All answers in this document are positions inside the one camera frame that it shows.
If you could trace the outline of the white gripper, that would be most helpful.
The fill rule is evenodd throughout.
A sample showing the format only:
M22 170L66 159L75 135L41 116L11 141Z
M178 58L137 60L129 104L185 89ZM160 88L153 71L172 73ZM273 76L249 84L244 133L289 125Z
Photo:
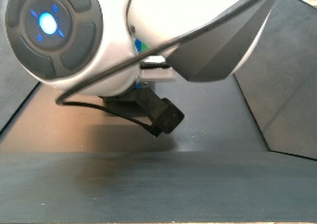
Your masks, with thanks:
M176 81L177 74L162 56L150 56L141 63L141 81L168 82Z

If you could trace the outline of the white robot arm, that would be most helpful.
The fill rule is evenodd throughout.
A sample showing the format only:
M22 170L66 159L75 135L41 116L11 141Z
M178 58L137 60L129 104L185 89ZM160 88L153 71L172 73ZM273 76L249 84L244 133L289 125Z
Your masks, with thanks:
M6 29L23 68L69 90L129 67L85 90L114 96L144 78L145 44L188 81L220 81L244 64L276 0L9 0Z

